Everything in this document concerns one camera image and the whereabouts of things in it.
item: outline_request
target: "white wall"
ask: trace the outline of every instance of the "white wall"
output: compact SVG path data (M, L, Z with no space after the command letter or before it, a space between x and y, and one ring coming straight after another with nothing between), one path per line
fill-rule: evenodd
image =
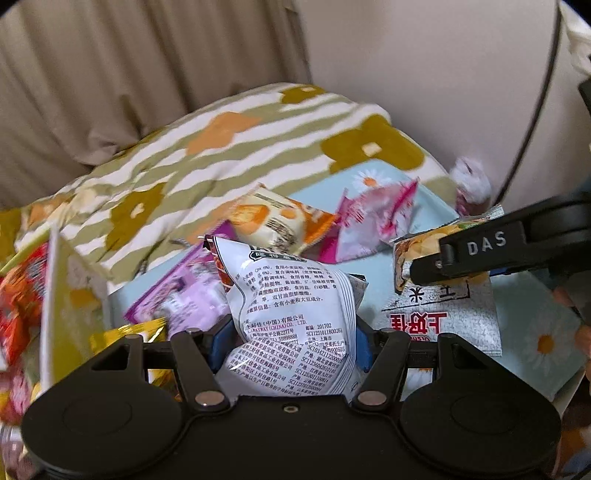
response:
M502 184L543 81L554 0L297 5L315 83L379 103L445 167L479 158Z
M540 121L503 201L508 212L571 192L591 175L591 116L577 91L585 76L572 68L568 46L563 32Z

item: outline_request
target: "purple snack bag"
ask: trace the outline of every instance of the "purple snack bag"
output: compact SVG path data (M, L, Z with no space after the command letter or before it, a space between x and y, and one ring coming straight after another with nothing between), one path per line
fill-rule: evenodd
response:
M228 221L213 232L236 239ZM168 339L188 328L206 332L230 313L228 302L211 253L203 243L193 245L187 255L149 289L125 313L131 323L166 318Z

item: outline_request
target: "metal screw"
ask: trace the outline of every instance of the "metal screw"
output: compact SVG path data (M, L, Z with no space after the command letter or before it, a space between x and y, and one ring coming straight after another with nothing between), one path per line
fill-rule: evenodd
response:
M222 403L225 399L225 395L217 390L206 390L195 395L195 401L202 407L214 407Z
M367 405L368 407L377 407L386 403L388 397L377 390L366 390L365 392L361 392L357 395L357 400L359 400L363 405Z

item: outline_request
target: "pink snack bag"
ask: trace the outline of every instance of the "pink snack bag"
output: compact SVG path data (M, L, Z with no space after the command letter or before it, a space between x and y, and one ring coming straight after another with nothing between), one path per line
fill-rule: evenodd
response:
M236 240L228 221L213 232ZM193 245L187 255L125 313L131 323L166 318L168 339L188 328L206 332L230 313L213 256L203 243Z
M367 257L410 228L418 180L368 190L354 199L343 192L339 220L328 233L318 261L340 263Z

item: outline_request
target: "light blue bedsheet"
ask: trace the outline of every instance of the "light blue bedsheet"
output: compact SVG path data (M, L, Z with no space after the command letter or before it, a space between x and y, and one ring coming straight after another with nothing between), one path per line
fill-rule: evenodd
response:
M294 200L334 212L343 193L358 194L360 174L369 173L378 179L406 181L399 169L370 160L341 171L292 195ZM412 232L438 227L457 217L448 205L424 186L415 198ZM111 295L113 318L123 324L122 314L160 277L182 258L182 253L138 277ZM359 315L370 325L376 312L394 291L392 251L387 249L372 257L340 264L347 273L365 275L369 287ZM495 303L501 330L503 356L496 358L505 368L522 378L542 395L552 400L558 389L581 367L584 357L573 344L579 318L556 304L550 291L530 273L500 275L492 279Z

